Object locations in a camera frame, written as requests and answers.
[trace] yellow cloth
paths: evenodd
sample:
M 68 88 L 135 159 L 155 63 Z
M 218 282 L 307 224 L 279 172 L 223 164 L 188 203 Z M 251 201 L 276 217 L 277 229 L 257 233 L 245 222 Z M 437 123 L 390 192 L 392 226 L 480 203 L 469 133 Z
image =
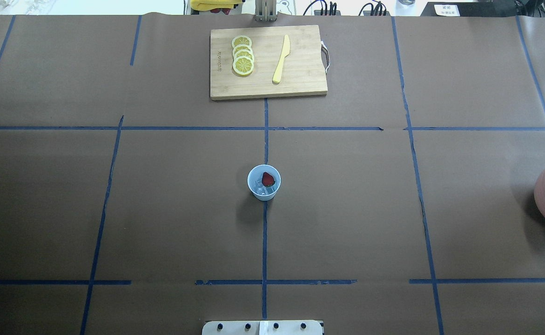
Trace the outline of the yellow cloth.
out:
M 209 11 L 217 8 L 233 8 L 242 0 L 191 0 L 189 5 L 196 11 Z

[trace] plastic cup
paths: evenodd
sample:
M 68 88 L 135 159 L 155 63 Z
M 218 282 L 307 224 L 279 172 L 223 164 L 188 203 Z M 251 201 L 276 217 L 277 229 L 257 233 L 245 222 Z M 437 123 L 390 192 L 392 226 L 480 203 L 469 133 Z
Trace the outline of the plastic cup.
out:
M 256 193 L 256 181 L 262 179 L 262 174 L 264 172 L 268 172 L 271 176 L 274 177 L 275 183 L 274 185 L 272 185 L 274 191 L 272 193 L 269 193 L 268 195 L 259 195 L 258 193 Z M 278 171 L 270 165 L 258 165 L 251 169 L 251 171 L 247 175 L 247 186 L 249 187 L 251 193 L 253 193 L 253 195 L 258 198 L 258 200 L 268 201 L 274 198 L 278 189 L 281 188 L 281 174 L 279 174 Z

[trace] cutting board handle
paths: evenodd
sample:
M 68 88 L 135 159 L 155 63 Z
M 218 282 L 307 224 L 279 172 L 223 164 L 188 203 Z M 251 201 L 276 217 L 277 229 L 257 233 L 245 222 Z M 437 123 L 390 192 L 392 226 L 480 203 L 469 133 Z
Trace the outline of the cutting board handle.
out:
M 326 68 L 324 69 L 324 72 L 328 73 L 328 68 L 330 67 L 330 52 L 328 51 L 328 47 L 324 44 L 324 41 L 321 40 L 320 43 L 322 44 L 322 51 L 326 55 Z

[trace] cup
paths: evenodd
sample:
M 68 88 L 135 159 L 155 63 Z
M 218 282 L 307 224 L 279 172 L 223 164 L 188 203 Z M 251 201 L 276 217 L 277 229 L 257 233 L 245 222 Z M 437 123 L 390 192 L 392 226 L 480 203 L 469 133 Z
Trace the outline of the cup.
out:
M 262 174 L 264 172 L 268 172 L 268 174 L 270 174 L 274 178 L 275 183 L 271 187 L 266 187 L 264 194 L 262 194 L 262 193 L 258 193 L 257 191 L 259 188 L 258 183 L 260 182 L 261 184 Z M 276 192 L 281 187 L 281 174 L 279 174 L 278 171 L 270 165 L 266 165 L 266 164 L 258 165 L 254 167 L 253 169 L 251 169 L 251 171 L 247 175 L 247 186 L 249 187 L 249 190 L 251 191 L 251 193 L 253 193 L 253 195 L 256 198 L 262 201 L 268 201 L 274 198 L 274 196 L 276 195 Z

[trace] knife handle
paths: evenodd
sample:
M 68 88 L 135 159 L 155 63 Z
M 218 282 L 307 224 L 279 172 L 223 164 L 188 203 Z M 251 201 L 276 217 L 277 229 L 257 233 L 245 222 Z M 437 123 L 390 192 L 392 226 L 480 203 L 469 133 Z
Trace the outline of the knife handle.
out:
M 283 76 L 283 65 L 284 65 L 284 63 L 285 63 L 285 57 L 281 57 L 281 59 L 278 60 L 276 70 L 274 71 L 274 74 L 272 75 L 272 82 L 273 83 L 281 82 L 281 77 Z

